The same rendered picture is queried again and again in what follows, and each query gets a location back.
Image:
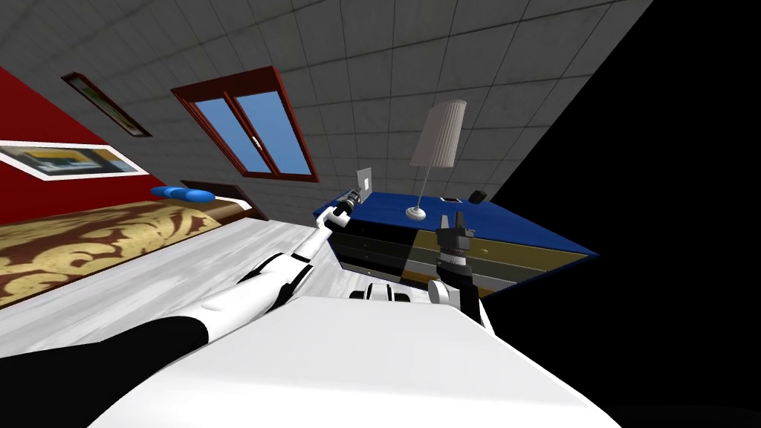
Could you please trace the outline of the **white framed wall picture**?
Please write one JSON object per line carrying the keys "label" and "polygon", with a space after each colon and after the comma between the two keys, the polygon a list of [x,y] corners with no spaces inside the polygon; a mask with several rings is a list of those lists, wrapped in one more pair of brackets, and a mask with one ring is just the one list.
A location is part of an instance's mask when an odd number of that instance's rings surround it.
{"label": "white framed wall picture", "polygon": [[114,147],[0,140],[0,161],[43,181],[148,175]]}

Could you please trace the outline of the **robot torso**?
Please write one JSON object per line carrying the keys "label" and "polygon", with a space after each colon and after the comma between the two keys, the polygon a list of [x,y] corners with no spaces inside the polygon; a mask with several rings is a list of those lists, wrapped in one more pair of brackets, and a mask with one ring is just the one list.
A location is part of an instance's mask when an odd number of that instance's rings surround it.
{"label": "robot torso", "polygon": [[301,296],[160,370],[89,428],[621,428],[461,311]]}

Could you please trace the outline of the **red framed window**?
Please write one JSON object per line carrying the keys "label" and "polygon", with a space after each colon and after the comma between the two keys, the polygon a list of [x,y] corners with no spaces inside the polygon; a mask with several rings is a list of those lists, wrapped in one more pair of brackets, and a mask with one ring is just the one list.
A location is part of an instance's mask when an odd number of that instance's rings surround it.
{"label": "red framed window", "polygon": [[184,85],[171,92],[243,177],[318,182],[275,67]]}

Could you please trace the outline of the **blue top dresser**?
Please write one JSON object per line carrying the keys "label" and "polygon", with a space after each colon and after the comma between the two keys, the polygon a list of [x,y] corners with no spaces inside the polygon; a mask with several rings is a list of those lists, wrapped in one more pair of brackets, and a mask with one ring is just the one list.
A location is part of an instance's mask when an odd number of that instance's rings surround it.
{"label": "blue top dresser", "polygon": [[345,270],[424,289],[437,277],[439,256],[435,229],[440,217],[452,221],[464,212],[474,237],[466,251],[473,282],[488,295],[531,281],[554,271],[594,259],[597,254],[492,202],[451,204],[424,196],[422,221],[405,210],[414,195],[373,192],[359,204],[345,227],[337,228],[328,243]]}

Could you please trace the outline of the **bed with patterned cover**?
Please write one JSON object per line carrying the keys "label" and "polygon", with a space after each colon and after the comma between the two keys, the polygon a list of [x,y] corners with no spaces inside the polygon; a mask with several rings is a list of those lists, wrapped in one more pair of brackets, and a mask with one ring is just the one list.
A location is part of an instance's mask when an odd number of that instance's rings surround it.
{"label": "bed with patterned cover", "polygon": [[0,309],[243,218],[268,220],[236,185],[151,192],[156,201],[0,225]]}

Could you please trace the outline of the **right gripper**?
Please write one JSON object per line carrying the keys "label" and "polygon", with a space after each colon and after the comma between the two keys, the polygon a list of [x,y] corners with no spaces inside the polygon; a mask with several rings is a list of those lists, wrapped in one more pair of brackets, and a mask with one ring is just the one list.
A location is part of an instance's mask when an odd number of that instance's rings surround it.
{"label": "right gripper", "polygon": [[450,227],[447,215],[441,216],[441,228],[436,230],[437,244],[441,250],[467,251],[473,238],[473,229],[468,229],[464,212],[457,211],[455,214],[455,227]]}

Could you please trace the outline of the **dark framed wall picture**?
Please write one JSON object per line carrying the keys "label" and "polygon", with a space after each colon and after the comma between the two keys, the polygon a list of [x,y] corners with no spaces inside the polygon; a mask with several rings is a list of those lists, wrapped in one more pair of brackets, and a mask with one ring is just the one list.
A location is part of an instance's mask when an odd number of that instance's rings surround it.
{"label": "dark framed wall picture", "polygon": [[145,127],[134,120],[84,74],[71,72],[62,76],[61,79],[133,138],[151,138],[152,134]]}

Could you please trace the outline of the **white table lamp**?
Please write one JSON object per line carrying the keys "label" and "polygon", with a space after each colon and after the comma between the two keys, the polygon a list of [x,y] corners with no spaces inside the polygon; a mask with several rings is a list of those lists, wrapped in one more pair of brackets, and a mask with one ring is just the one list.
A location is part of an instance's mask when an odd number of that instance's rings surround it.
{"label": "white table lamp", "polygon": [[434,105],[427,113],[424,128],[410,161],[411,166],[425,167],[426,175],[415,206],[405,210],[408,218],[416,221],[426,218],[420,203],[430,171],[450,169],[453,166],[466,108],[465,100],[449,100]]}

